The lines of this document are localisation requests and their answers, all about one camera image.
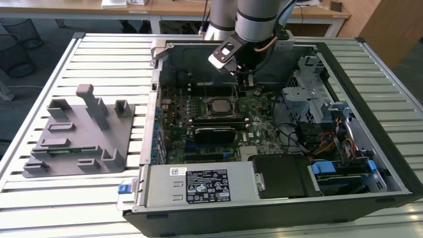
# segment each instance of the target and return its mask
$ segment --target white cable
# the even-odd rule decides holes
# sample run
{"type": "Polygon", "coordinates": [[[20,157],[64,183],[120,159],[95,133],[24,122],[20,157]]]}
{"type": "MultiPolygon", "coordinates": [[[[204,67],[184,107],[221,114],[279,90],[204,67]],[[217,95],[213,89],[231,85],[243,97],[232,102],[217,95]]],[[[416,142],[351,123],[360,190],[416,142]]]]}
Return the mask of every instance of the white cable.
{"type": "Polygon", "coordinates": [[[21,85],[21,86],[8,86],[8,88],[44,88],[42,86],[21,85]]]}

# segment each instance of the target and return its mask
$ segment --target wooden desk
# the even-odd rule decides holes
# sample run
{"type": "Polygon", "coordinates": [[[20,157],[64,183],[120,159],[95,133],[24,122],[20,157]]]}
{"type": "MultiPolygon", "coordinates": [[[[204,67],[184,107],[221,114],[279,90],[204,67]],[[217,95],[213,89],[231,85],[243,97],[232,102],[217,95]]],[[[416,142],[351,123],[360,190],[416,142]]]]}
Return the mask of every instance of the wooden desk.
{"type": "MultiPolygon", "coordinates": [[[[161,20],[200,21],[203,12],[204,3],[187,0],[149,0],[147,5],[117,9],[101,9],[101,0],[0,0],[0,17],[149,20],[153,34],[160,34],[161,20]]],[[[303,15],[293,9],[288,23],[328,24],[325,37],[336,37],[349,16],[345,11],[307,6],[303,15]]]]}

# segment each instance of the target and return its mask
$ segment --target desk leg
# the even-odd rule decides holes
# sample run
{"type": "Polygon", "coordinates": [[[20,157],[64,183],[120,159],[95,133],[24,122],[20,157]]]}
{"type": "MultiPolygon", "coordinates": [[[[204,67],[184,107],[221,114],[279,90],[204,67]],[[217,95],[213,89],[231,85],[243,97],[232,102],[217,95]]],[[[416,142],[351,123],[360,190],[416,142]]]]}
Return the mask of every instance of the desk leg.
{"type": "Polygon", "coordinates": [[[343,27],[344,21],[345,21],[344,18],[333,19],[333,22],[328,28],[328,31],[325,32],[324,37],[336,37],[337,36],[337,33],[343,27]]]}
{"type": "Polygon", "coordinates": [[[54,19],[56,24],[58,26],[58,28],[64,28],[65,27],[65,20],[64,19],[54,19]]]}
{"type": "Polygon", "coordinates": [[[149,16],[151,33],[161,34],[160,31],[160,16],[149,16]]]}

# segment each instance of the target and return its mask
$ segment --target motherboard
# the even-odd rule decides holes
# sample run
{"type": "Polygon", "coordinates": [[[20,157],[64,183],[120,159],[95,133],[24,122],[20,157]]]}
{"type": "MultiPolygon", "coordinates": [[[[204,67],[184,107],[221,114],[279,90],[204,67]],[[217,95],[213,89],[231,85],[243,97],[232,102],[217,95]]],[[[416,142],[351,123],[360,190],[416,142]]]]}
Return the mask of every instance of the motherboard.
{"type": "Polygon", "coordinates": [[[167,164],[245,161],[281,153],[272,121],[275,93],[261,87],[164,87],[167,164]]]}

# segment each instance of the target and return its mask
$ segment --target power supply label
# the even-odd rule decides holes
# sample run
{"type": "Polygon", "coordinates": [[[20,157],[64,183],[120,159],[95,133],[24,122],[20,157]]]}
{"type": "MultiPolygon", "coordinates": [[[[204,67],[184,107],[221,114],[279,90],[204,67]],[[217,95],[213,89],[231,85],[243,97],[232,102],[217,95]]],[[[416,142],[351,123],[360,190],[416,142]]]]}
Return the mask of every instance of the power supply label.
{"type": "Polygon", "coordinates": [[[185,177],[189,204],[231,201],[227,170],[187,171],[185,177]]]}

